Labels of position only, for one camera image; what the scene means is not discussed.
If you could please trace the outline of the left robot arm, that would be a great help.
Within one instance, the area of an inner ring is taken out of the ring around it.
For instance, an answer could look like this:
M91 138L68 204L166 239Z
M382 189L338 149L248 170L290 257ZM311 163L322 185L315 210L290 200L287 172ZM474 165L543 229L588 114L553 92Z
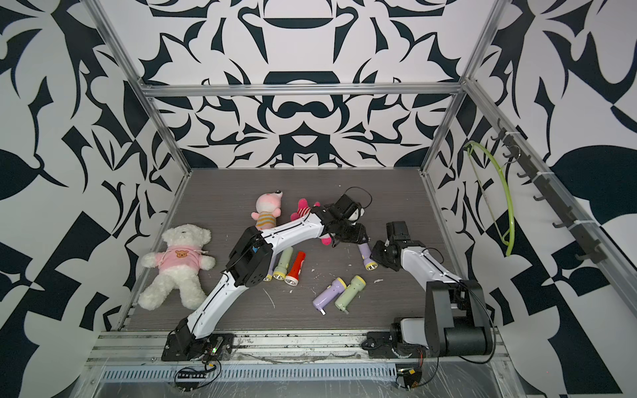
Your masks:
M169 333L165 349L179 359L199 353L216 330L218 322L234 302L266 277L270 261L284 250L306 240L325 236L338 243L362 244L368 241L361 203L343 194L337 202L311 207L308 214L284 225L259 231L247 228L229 255L222 277L204 302Z

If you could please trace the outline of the red flashlight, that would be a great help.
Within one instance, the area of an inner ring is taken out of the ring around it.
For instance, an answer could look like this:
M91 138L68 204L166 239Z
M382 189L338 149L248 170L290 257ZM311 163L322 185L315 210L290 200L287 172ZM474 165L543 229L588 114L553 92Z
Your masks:
M303 251L299 251L297 257L295 258L295 262L292 265L292 268L285 276L285 283L290 286L297 286L300 282L300 273L305 262L306 253Z

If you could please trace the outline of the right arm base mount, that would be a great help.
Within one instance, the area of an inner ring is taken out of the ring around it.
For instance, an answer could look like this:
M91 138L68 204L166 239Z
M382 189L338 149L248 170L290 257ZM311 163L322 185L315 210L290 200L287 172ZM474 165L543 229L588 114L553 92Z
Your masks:
M428 358L424 318L395 318L388 331L368 332L361 343L370 358L409 359Z

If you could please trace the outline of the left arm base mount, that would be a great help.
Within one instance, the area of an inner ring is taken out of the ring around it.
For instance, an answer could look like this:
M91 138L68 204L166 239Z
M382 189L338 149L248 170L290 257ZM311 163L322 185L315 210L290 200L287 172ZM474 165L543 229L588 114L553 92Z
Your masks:
M214 333L206 338L195 338L184 318L169 333L161 360L167 363L227 360L232 355L234 338L232 333Z

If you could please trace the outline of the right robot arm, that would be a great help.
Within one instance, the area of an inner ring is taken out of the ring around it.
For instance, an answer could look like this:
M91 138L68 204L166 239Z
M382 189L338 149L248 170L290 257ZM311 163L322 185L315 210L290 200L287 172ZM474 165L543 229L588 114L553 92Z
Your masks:
M389 222L387 239L377 241L372 259L388 269L405 270L425 291L424 316L403 318L394 330L396 346L421 346L436 358L459 357L487 363L495 353L493 322L481 285L447 270L409 234L406 222Z

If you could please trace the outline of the light green flashlight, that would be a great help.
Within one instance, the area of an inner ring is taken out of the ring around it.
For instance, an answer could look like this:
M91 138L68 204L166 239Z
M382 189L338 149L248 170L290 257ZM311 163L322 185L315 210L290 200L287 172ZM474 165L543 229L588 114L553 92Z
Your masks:
M275 280L285 279L288 274L288 269L290 267L291 257L293 253L293 247L289 247L281 252L278 264L273 271L273 278Z
M366 285L366 281L360 275L355 275L345 291L336 299L335 307L343 313L348 313L348 306L364 290Z

